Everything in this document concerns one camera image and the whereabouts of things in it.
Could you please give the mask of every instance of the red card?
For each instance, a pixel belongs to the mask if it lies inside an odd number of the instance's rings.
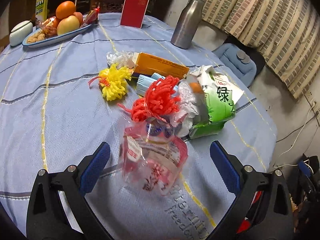
[[[124,0],[120,25],[141,28],[149,0]]]

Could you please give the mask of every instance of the blue face mask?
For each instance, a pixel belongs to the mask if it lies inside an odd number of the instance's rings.
[[[163,78],[158,73],[153,73],[151,77],[144,76],[144,75],[139,75],[138,81],[137,81],[137,88],[136,92],[138,95],[145,96],[147,89],[150,87],[150,85],[154,82],[157,81],[159,78]],[[173,88],[176,92],[178,91],[178,86],[174,86]]]

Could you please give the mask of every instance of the yellow yarn pompom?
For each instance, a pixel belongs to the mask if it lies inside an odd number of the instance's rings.
[[[106,68],[99,72],[99,76],[89,81],[91,82],[97,78],[100,79],[99,84],[102,87],[102,96],[107,101],[121,99],[126,93],[127,81],[131,80],[131,73],[127,67],[116,68],[117,64],[112,64],[110,68]]]

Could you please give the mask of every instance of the curtain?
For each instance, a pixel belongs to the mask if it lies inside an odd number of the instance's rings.
[[[310,0],[207,0],[203,20],[257,49],[295,98],[320,66],[320,18]]]

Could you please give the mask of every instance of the blue chair cushion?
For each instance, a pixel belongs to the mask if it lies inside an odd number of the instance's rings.
[[[218,58],[232,70],[232,72],[249,87],[256,75],[257,67],[256,64],[250,60],[249,63],[245,64],[237,57],[237,52],[240,49],[231,43],[226,43],[218,47],[213,51]]]

